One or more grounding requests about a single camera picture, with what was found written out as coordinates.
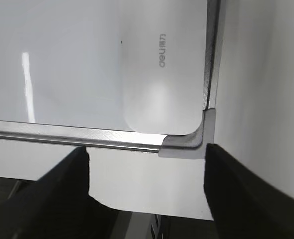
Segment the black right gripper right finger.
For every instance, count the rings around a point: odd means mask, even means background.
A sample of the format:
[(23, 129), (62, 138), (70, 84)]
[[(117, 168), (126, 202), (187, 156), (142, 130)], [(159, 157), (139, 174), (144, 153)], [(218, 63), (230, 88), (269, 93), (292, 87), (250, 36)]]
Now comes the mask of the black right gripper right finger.
[(204, 192), (221, 239), (294, 239), (294, 199), (217, 144), (205, 153)]

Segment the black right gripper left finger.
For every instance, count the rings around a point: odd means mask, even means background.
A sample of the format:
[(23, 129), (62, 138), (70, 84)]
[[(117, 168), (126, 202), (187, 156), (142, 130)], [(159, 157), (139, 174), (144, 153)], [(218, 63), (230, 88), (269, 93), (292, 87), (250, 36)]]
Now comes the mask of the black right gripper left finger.
[(89, 155), (78, 147), (0, 203), (0, 239), (149, 239), (151, 216), (110, 208), (89, 195)]

